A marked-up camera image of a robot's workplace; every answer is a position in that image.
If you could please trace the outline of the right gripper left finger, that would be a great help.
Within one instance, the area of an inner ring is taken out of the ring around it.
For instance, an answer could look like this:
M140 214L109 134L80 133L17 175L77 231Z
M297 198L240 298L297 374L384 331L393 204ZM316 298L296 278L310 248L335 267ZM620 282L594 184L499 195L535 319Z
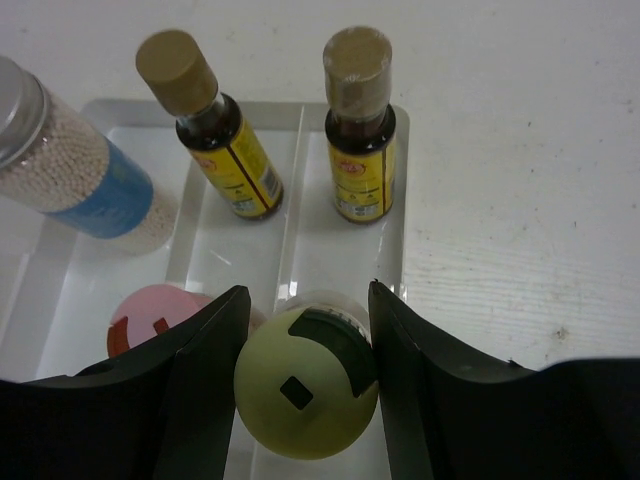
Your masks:
M220 479L248 336L235 286L191 318L73 376L1 385L5 479Z

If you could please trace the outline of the yellow-lid spice shaker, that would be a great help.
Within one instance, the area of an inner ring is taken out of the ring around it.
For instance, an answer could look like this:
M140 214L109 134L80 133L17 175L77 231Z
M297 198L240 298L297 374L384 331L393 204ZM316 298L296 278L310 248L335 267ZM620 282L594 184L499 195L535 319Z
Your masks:
M287 300L244 343L234 397L266 449L320 460L350 447L369 426L379 394L367 310L334 291Z

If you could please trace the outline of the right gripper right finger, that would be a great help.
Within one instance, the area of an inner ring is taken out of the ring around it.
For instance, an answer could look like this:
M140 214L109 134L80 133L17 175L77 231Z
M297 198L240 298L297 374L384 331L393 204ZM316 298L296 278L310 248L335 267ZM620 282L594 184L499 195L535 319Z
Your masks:
M429 323L381 282L368 302L393 478L638 477L637 359L530 370Z

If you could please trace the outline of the silver-lid jar blue label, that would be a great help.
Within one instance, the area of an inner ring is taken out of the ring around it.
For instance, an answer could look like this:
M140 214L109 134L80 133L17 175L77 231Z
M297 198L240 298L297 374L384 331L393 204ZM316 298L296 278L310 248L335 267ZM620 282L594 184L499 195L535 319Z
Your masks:
M177 202L79 113L1 59L1 193L134 254L172 235Z

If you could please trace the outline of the amber bottle gold cap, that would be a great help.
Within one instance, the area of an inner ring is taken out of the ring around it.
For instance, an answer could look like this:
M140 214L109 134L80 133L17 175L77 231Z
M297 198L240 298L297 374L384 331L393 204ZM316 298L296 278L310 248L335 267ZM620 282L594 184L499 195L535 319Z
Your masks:
M274 214L284 198L281 177L238 103L220 89L196 40L179 29L156 32L138 47L135 65L232 212L248 220Z
M340 30L323 50L334 205L356 224L374 223L393 206L396 115L390 105L391 65L388 37L370 26Z

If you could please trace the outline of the pink-lid spice shaker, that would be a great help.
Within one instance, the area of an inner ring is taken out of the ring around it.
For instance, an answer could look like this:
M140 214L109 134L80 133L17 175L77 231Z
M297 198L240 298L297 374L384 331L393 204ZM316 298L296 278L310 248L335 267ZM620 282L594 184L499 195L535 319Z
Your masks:
M195 292L170 284L145 286L130 294L115 310L106 340L114 358L176 327L214 301L221 290Z

